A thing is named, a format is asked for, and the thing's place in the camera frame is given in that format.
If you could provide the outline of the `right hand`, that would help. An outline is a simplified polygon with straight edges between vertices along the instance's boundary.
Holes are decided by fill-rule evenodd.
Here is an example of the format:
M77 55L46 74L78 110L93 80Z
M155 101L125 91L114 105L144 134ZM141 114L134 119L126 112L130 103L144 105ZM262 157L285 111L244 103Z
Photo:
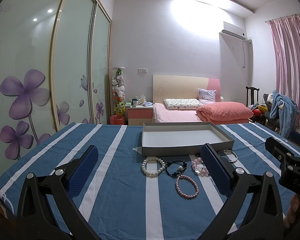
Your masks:
M297 194L294 194L293 198L290 201L290 207L287 211L287 215L283 220L285 228L289 228L296 219L296 212L299 208L300 200Z

